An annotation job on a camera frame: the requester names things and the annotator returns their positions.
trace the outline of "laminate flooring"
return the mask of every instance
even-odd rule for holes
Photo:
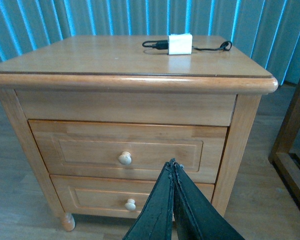
[[[224,217],[247,240],[300,240],[300,211],[268,161],[294,90],[284,85],[262,97],[233,187]],[[300,151],[300,131],[293,148]],[[0,240],[120,240],[134,223],[74,219],[74,231],[66,232],[53,216],[0,105]]]

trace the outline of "black cable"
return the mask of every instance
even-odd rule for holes
[[[169,43],[168,40],[151,40],[151,41],[145,41],[142,43],[142,46],[145,48],[153,48],[153,49],[159,49],[159,50],[164,50],[169,48]]]
[[[168,40],[149,40],[144,41],[142,46],[145,48],[164,50],[169,48],[169,42]],[[198,48],[195,46],[192,48],[198,51],[229,51],[232,48],[232,42],[225,41],[218,48]]]
[[[224,41],[220,45],[220,47],[218,47],[218,48],[198,48],[198,47],[193,47],[193,49],[198,50],[198,51],[229,51],[231,48],[232,48],[232,42],[231,41]]]

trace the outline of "white knob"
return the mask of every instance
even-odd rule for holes
[[[128,201],[126,202],[126,204],[124,205],[125,208],[128,210],[128,211],[134,211],[136,210],[136,201],[133,200],[133,199],[128,199]]]
[[[132,161],[130,152],[124,151],[118,160],[122,165],[129,165]]]

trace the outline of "vertical blind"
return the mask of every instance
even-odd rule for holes
[[[0,62],[75,35],[220,35],[300,78],[300,0],[0,0]]]

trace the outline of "turned wooden leg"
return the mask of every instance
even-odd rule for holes
[[[75,226],[76,226],[74,217],[69,212],[65,212],[64,216],[61,217],[61,223],[62,223],[63,228],[67,232],[71,232],[75,228]]]

